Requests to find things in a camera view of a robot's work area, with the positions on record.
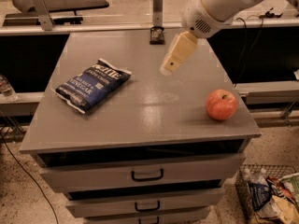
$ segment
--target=red apple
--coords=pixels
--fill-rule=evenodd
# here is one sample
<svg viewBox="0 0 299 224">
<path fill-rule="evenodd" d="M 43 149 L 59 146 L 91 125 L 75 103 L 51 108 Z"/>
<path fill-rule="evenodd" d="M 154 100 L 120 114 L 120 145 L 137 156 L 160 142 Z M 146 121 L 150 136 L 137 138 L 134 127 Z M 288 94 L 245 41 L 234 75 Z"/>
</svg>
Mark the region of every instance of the red apple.
<svg viewBox="0 0 299 224">
<path fill-rule="evenodd" d="M 206 98 L 206 112 L 215 120 L 226 120 L 236 111 L 237 101 L 226 90 L 214 90 Z"/>
</svg>

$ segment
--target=basket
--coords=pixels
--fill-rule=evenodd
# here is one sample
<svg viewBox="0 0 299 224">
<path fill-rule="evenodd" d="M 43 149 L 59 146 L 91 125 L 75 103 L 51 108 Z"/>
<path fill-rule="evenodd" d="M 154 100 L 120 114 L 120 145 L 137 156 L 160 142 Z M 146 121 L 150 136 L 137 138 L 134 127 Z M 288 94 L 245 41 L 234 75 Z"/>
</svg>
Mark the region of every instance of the basket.
<svg viewBox="0 0 299 224">
<path fill-rule="evenodd" d="M 242 173 L 246 168 L 250 169 L 250 171 L 253 173 L 259 172 L 261 168 L 264 168 L 267 172 L 267 175 L 275 176 L 277 178 L 280 178 L 284 175 L 294 174 L 296 173 L 296 170 L 292 166 L 256 165 L 256 164 L 241 165 L 236 176 L 235 188 L 236 188 L 238 199 L 241 204 L 244 218 L 247 221 L 247 223 L 250 223 L 253 219 L 255 219 L 255 213 L 252 207 L 252 199 L 250 196 L 249 187 L 247 185 L 247 182 L 244 181 L 242 177 Z"/>
</svg>

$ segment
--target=black handle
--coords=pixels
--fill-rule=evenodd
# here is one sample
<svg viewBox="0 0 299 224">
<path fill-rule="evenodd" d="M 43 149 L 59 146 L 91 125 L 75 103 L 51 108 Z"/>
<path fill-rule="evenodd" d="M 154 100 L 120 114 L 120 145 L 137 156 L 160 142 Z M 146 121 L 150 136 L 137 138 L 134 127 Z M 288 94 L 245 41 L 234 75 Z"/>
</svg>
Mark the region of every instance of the black handle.
<svg viewBox="0 0 299 224">
<path fill-rule="evenodd" d="M 136 178 L 135 177 L 135 172 L 134 171 L 131 172 L 131 178 L 135 182 L 156 181 L 156 180 L 162 179 L 163 177 L 164 177 L 164 170 L 163 169 L 160 169 L 160 175 L 159 176 L 147 177 L 147 178 Z"/>
<path fill-rule="evenodd" d="M 159 221 L 159 217 L 157 217 L 157 222 L 154 222 L 154 223 L 151 223 L 151 224 L 159 224 L 159 222 L 160 222 L 160 221 Z"/>
<path fill-rule="evenodd" d="M 160 201 L 157 202 L 157 206 L 153 208 L 148 208 L 148 209 L 139 209 L 138 208 L 138 203 L 135 203 L 135 210 L 137 212 L 152 212 L 152 211 L 157 211 L 160 209 Z"/>
</svg>

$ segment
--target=floor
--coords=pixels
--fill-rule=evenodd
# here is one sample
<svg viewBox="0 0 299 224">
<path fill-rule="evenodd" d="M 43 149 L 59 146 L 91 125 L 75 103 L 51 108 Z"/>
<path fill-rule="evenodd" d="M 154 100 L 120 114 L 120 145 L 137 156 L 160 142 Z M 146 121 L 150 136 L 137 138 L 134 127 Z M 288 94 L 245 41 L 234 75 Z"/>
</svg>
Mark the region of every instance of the floor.
<svg viewBox="0 0 299 224">
<path fill-rule="evenodd" d="M 290 165 L 299 170 L 299 112 L 290 115 L 291 125 L 280 118 L 280 112 L 252 113 L 261 128 L 262 136 L 252 139 L 245 154 L 248 164 Z M 81 224 L 64 207 L 66 198 L 56 194 L 38 174 L 39 167 L 30 156 L 18 152 L 19 144 L 7 146 L 21 165 L 37 181 L 49 199 L 60 224 Z M 54 224 L 55 216 L 36 183 L 26 174 L 7 151 L 0 146 L 0 223 Z M 207 219 L 194 224 L 246 223 L 235 191 L 235 179 L 224 183 L 226 194 L 218 205 L 211 207 Z"/>
<path fill-rule="evenodd" d="M 134 5 L 122 6 L 123 0 L 109 0 L 110 10 L 105 16 L 96 16 L 98 11 L 86 11 L 86 23 L 121 22 L 121 21 L 150 21 L 149 0 L 134 0 L 138 3 L 138 14 L 132 13 Z M 179 8 L 185 0 L 165 0 L 165 16 L 167 21 L 179 19 Z M 276 0 L 265 2 L 254 11 L 245 11 L 248 17 L 260 14 L 276 4 Z M 11 4 L 11 0 L 0 0 L 0 24 L 5 14 L 18 12 Z M 261 127 L 262 136 L 251 140 L 245 150 L 245 163 L 290 165 L 299 170 L 299 112 L 294 111 L 290 116 L 291 126 L 281 118 L 280 112 L 252 113 Z M 82 223 L 82 219 L 74 219 L 64 207 L 66 198 L 63 194 L 56 194 L 48 187 L 38 174 L 38 166 L 31 157 L 18 152 L 20 143 L 8 143 L 11 152 L 21 165 L 36 180 L 49 199 L 60 224 Z M 240 203 L 236 197 L 235 179 L 228 179 L 224 183 L 226 194 L 216 206 L 211 207 L 207 219 L 197 221 L 196 224 L 242 224 L 243 218 Z M 4 144 L 0 144 L 0 223 L 5 224 L 54 224 L 55 216 L 36 183 L 26 174 L 7 151 Z"/>
</svg>

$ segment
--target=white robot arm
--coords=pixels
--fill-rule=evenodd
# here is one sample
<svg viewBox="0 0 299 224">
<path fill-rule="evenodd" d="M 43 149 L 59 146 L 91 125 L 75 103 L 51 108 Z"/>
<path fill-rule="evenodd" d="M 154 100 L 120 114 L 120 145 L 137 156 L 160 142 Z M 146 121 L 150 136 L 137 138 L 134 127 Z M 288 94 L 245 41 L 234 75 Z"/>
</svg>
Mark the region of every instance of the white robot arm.
<svg viewBox="0 0 299 224">
<path fill-rule="evenodd" d="M 182 15 L 186 32 L 177 35 L 164 58 L 161 72 L 171 75 L 196 49 L 198 38 L 209 38 L 232 23 L 241 10 L 263 0 L 189 0 Z M 287 0 L 298 8 L 297 0 Z"/>
</svg>

